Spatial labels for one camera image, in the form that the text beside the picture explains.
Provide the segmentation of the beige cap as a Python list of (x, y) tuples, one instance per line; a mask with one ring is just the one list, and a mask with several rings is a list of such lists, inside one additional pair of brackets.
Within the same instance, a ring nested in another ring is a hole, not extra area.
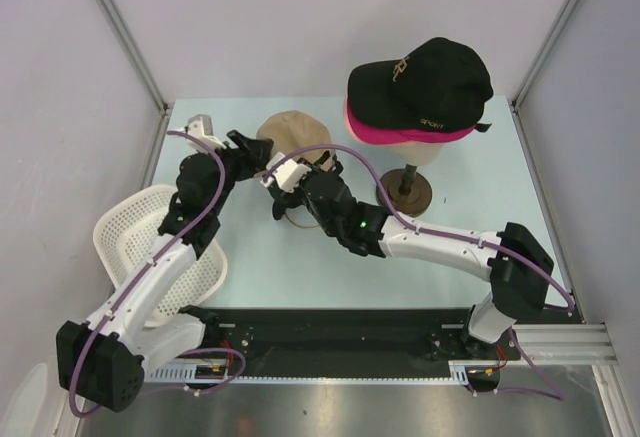
[(329, 129), (322, 122), (297, 110), (270, 116), (257, 130), (256, 138), (273, 141), (271, 157), (278, 152), (288, 155), (301, 148), (332, 143)]

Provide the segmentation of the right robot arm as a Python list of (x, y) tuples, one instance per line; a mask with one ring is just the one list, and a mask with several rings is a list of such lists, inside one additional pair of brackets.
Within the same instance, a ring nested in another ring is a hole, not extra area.
[(427, 261), (488, 282), (488, 295), (471, 308), (461, 333), (462, 348), (473, 358), (486, 357), (513, 324), (545, 308), (554, 264), (519, 223), (498, 232), (427, 227), (357, 200), (338, 171), (317, 165), (310, 165), (297, 189), (324, 233), (356, 255)]

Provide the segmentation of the magenta mesh cap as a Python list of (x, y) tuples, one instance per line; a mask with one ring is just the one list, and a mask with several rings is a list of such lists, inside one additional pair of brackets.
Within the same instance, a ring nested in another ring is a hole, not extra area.
[(453, 133), (443, 133), (436, 131), (422, 131), (415, 129), (400, 129), (392, 130), (398, 135), (401, 135), (403, 143), (408, 144), (410, 142), (424, 143), (424, 144), (446, 144), (454, 141), (461, 140), (468, 136), (472, 132), (486, 133), (491, 128), (490, 124), (478, 123), (473, 127), (456, 131)]

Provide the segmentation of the green brim black cap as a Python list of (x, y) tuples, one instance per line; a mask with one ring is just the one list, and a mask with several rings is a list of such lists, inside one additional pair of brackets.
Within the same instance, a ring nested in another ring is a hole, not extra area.
[(276, 209), (294, 209), (307, 205), (307, 197), (304, 190), (297, 186), (291, 192), (280, 189), (276, 183), (272, 183), (267, 188), (273, 199), (273, 206)]

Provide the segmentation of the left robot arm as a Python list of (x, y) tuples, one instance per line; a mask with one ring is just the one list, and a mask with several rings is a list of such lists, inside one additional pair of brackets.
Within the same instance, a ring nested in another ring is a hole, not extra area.
[(235, 185), (265, 171), (273, 142), (237, 131), (226, 142), (187, 129), (175, 134), (196, 151), (179, 164), (150, 250), (101, 306), (80, 323), (65, 322), (56, 334), (59, 383), (80, 419), (103, 409), (125, 410), (144, 378), (176, 358), (235, 353), (221, 343), (216, 313), (194, 304), (180, 307), (162, 325), (146, 324), (211, 247)]

